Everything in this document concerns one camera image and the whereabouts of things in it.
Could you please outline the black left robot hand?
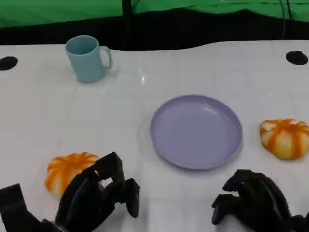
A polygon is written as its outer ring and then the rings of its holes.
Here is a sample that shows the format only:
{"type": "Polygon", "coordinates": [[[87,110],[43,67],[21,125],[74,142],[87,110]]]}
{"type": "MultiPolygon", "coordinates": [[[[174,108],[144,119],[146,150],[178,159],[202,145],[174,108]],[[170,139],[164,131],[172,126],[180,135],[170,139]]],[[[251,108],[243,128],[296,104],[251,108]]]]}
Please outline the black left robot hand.
{"type": "Polygon", "coordinates": [[[92,232],[114,211],[116,203],[126,204],[137,218],[140,187],[125,179],[122,160],[112,152],[76,175],[64,191],[55,218],[67,232],[92,232]]]}

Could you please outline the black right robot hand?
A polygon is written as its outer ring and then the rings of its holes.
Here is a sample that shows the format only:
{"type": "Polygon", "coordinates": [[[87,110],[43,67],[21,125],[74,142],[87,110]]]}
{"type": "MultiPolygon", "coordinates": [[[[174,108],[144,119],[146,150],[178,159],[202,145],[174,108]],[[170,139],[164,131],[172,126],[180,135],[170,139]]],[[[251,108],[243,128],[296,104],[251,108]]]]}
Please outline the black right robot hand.
{"type": "Polygon", "coordinates": [[[279,232],[292,218],[284,194],[262,173],[238,169],[222,189],[227,194],[219,194],[212,203],[213,225],[232,215],[255,232],[279,232]]]}

